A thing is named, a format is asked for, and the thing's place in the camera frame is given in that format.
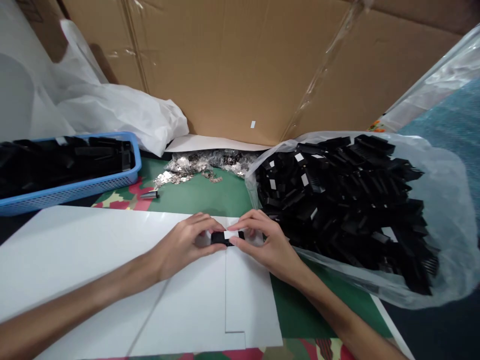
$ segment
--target clear plastic bag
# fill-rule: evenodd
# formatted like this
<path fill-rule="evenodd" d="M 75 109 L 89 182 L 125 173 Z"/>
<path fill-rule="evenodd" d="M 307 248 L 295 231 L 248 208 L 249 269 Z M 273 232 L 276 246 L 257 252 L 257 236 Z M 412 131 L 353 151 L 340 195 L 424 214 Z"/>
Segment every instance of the clear plastic bag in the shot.
<path fill-rule="evenodd" d="M 245 176 L 251 203 L 260 207 L 255 170 L 273 153 L 291 152 L 298 143 L 318 143 L 331 138 L 350 136 L 360 131 L 319 131 L 287 140 L 264 152 L 250 166 Z M 318 253 L 295 248 L 303 257 L 326 266 L 347 282 L 401 308 L 423 309 L 441 306 L 468 296 L 480 282 L 475 210 L 470 196 L 466 169 L 454 153 L 433 147 L 419 136 L 392 133 L 375 134 L 396 146 L 393 156 L 408 159 L 425 172 L 411 184 L 412 199 L 424 201 L 423 217 L 430 237 L 427 243 L 439 249 L 439 269 L 432 278 L 432 296 L 412 292 L 402 276 L 383 271 L 358 268 Z"/>

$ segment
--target white foam board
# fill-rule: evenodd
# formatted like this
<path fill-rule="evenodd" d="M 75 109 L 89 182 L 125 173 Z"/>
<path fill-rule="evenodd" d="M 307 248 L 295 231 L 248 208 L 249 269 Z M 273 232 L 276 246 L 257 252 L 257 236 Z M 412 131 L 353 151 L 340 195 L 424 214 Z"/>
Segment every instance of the white foam board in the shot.
<path fill-rule="evenodd" d="M 188 216 L 73 206 L 42 210 L 0 246 L 0 322 L 143 254 Z M 238 221 L 216 219 L 225 227 Z M 39 358 L 112 358 L 281 345 L 268 271 L 242 257 L 232 258 L 227 266 L 230 250 L 238 251 L 229 248 L 202 258 L 171 280 L 104 309 Z M 243 304 L 242 312 L 262 316 L 246 321 L 236 315 L 239 308 L 234 302 Z M 255 319 L 263 319 L 269 328 Z M 272 332 L 276 339 L 260 337 L 253 342 L 260 330 Z"/>

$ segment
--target black plastic part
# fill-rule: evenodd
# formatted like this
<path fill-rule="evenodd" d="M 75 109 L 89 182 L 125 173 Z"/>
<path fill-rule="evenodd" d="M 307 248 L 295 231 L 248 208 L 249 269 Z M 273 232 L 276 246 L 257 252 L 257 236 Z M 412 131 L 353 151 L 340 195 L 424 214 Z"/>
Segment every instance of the black plastic part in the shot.
<path fill-rule="evenodd" d="M 310 155 L 320 155 L 323 150 L 318 144 L 312 144 L 312 143 L 299 143 L 296 146 L 297 151 L 304 153 L 304 154 L 310 154 Z"/>
<path fill-rule="evenodd" d="M 245 240 L 243 231 L 238 232 L 238 237 Z M 225 234 L 221 231 L 216 231 L 211 234 L 211 244 L 224 244 L 228 247 L 234 246 L 230 241 L 225 240 Z"/>
<path fill-rule="evenodd" d="M 3 142 L 0 199 L 118 174 L 134 166 L 129 141 L 65 136 L 39 142 Z"/>
<path fill-rule="evenodd" d="M 360 144 L 374 152 L 385 155 L 392 155 L 395 150 L 395 145 L 392 145 L 387 140 L 374 135 L 359 135 L 355 138 L 355 144 Z"/>
<path fill-rule="evenodd" d="M 438 259 L 424 240 L 424 204 L 408 198 L 414 185 L 407 184 L 423 173 L 408 160 L 391 160 L 394 150 L 366 134 L 354 144 L 349 137 L 298 144 L 295 152 L 274 153 L 257 169 L 258 197 L 293 246 L 401 275 L 412 291 L 430 295 Z M 396 239 L 382 228 L 391 228 Z"/>

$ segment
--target small white sticker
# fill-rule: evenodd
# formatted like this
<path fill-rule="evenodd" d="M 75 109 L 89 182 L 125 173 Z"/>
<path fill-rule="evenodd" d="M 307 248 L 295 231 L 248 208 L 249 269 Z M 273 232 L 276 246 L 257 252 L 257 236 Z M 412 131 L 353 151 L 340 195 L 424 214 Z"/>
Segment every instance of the small white sticker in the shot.
<path fill-rule="evenodd" d="M 237 231 L 224 231 L 223 232 L 223 237 L 225 238 L 225 240 L 228 240 L 230 239 L 231 237 L 239 237 L 239 232 L 238 230 Z"/>
<path fill-rule="evenodd" d="M 67 145 L 67 140 L 65 140 L 65 138 L 63 136 L 62 137 L 56 137 L 55 140 L 56 140 L 56 143 L 60 146 Z"/>
<path fill-rule="evenodd" d="M 382 227 L 381 232 L 383 233 L 383 235 L 388 236 L 394 243 L 399 242 L 391 227 Z"/>
<path fill-rule="evenodd" d="M 314 217 L 315 217 L 315 215 L 318 213 L 318 211 L 319 211 L 319 208 L 316 207 L 315 210 L 313 210 L 313 212 L 312 212 L 311 215 L 310 215 L 310 220 L 313 220 L 313 219 L 314 219 Z"/>
<path fill-rule="evenodd" d="M 295 155 L 295 159 L 297 162 L 301 162 L 304 159 L 304 157 L 302 156 L 301 153 L 298 153 L 297 155 Z"/>
<path fill-rule="evenodd" d="M 301 182 L 303 183 L 303 186 L 307 186 L 309 184 L 309 180 L 307 179 L 307 174 L 303 174 L 301 176 Z"/>

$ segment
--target metal terminal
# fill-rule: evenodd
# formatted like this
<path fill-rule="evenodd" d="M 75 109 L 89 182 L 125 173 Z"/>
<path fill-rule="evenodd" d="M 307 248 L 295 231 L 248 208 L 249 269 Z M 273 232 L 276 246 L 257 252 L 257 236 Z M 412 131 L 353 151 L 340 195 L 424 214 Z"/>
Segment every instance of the metal terminal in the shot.
<path fill-rule="evenodd" d="M 140 197 L 142 199 L 158 199 L 160 196 L 159 196 L 159 192 L 157 190 L 155 190 L 155 191 L 146 192 L 146 193 L 140 195 Z"/>

